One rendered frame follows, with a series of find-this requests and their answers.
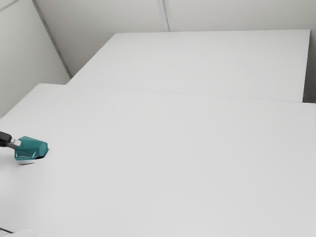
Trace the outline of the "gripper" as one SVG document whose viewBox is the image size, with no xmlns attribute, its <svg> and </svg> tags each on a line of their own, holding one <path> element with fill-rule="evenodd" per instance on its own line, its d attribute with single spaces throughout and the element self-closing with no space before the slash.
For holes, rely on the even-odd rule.
<svg viewBox="0 0 316 237">
<path fill-rule="evenodd" d="M 0 131 L 0 147 L 8 147 L 15 150 L 16 146 L 20 146 L 19 139 L 13 139 L 10 134 Z"/>
</svg>

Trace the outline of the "teal faceted mug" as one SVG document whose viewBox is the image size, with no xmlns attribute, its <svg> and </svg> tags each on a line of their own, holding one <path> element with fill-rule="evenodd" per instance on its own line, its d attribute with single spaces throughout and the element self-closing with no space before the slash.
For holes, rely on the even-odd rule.
<svg viewBox="0 0 316 237">
<path fill-rule="evenodd" d="M 20 145 L 14 149 L 14 158 L 17 161 L 43 158 L 49 150 L 46 142 L 31 137 L 24 136 L 18 141 L 20 141 Z"/>
</svg>

